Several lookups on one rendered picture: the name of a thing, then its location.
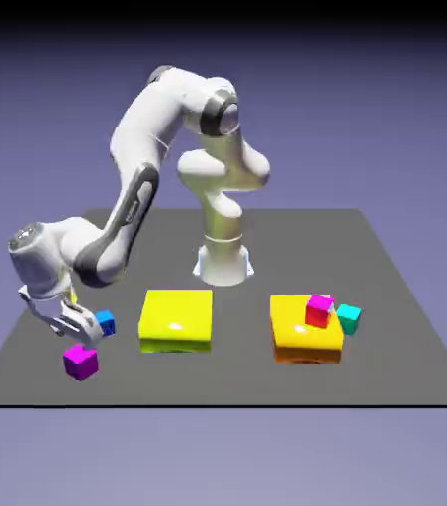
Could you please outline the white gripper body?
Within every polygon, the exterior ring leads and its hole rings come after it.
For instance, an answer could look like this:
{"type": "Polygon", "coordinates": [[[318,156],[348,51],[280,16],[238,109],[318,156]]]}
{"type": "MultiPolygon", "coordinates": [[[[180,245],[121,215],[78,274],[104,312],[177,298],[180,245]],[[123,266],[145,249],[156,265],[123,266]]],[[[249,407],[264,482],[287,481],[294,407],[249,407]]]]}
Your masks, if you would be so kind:
{"type": "Polygon", "coordinates": [[[94,313],[64,298],[32,299],[28,302],[28,308],[57,335],[77,340],[86,350],[94,350],[104,337],[94,313]]]}

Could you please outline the small teal cube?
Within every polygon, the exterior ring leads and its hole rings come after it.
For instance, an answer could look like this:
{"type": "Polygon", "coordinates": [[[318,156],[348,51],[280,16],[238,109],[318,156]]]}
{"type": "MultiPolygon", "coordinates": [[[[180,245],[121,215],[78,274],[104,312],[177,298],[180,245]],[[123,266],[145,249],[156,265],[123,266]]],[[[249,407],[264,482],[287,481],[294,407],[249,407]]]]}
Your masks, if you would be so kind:
{"type": "Polygon", "coordinates": [[[341,304],[338,307],[336,314],[346,336],[352,336],[357,331],[361,313],[360,307],[348,304],[341,304]]]}

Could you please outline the large orange box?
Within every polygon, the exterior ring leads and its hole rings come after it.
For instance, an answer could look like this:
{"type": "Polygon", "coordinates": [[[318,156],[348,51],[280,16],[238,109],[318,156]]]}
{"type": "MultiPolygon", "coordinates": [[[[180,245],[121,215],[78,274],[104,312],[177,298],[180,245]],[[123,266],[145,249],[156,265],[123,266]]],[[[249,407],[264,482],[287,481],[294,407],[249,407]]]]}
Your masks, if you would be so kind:
{"type": "Polygon", "coordinates": [[[271,295],[270,325],[277,364],[338,364],[344,333],[331,308],[325,328],[305,324],[307,295],[271,295]]]}

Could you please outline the small magenta cube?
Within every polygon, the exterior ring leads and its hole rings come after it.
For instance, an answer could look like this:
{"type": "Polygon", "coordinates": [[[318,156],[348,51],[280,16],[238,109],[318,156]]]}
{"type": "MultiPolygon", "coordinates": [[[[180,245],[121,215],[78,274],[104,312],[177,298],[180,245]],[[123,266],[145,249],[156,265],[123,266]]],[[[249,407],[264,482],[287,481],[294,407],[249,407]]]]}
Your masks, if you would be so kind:
{"type": "Polygon", "coordinates": [[[97,352],[86,350],[82,345],[75,345],[63,353],[66,372],[74,379],[83,381],[99,370],[97,352]]]}

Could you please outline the small blue cube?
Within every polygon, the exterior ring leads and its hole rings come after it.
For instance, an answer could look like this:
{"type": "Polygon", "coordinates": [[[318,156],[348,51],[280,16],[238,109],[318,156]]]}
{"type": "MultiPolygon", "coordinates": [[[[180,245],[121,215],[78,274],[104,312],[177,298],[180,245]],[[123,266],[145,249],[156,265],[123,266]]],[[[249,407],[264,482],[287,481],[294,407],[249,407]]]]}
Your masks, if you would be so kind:
{"type": "Polygon", "coordinates": [[[95,313],[95,316],[105,337],[112,336],[116,333],[115,317],[110,310],[98,311],[95,313]]]}

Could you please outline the small red cube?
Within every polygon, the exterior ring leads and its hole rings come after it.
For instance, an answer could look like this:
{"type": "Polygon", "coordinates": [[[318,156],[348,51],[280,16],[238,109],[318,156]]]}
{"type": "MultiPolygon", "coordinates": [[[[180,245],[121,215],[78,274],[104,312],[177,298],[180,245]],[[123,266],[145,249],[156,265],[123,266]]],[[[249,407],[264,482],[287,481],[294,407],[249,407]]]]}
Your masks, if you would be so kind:
{"type": "Polygon", "coordinates": [[[305,325],[326,328],[334,312],[331,295],[311,294],[305,304],[305,325]]]}

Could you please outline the large yellow box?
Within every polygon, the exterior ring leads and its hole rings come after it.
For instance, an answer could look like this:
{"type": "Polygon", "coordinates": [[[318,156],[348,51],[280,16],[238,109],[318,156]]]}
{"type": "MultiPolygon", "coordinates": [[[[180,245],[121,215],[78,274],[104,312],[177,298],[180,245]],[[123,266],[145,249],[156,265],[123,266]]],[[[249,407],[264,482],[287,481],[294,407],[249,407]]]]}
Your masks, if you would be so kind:
{"type": "Polygon", "coordinates": [[[138,322],[143,354],[209,353],[212,347],[211,290],[148,290],[138,322]]]}

